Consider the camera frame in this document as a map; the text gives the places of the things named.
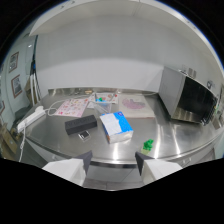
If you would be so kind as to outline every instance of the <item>metal countertop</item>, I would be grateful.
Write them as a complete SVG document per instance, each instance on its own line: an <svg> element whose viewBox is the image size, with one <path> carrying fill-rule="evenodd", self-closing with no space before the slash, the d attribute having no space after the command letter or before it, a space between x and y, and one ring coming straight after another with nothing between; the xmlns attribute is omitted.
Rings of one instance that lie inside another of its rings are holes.
<svg viewBox="0 0 224 224"><path fill-rule="evenodd" d="M28 113L33 113L37 106L48 109L54 102L72 98L54 94L45 96ZM145 96L147 102L155 113L155 118L127 118L134 130L133 137L124 142L109 144L102 127L101 120L98 126L89 129L91 139L82 142L78 133L67 135L65 121L73 117L44 115L27 127L26 137L42 148L65 158L76 157L92 150L92 161L106 164L136 164L135 152L140 151L148 139L153 139L153 148L148 156L158 159L176 159L193 153L213 142L223 132L223 127L215 130L210 122L206 126L178 120L169 120L158 94ZM59 108L63 102L57 103L53 108ZM119 111L118 105L113 104L111 112ZM94 114L94 109L88 109L83 116Z"/></svg>

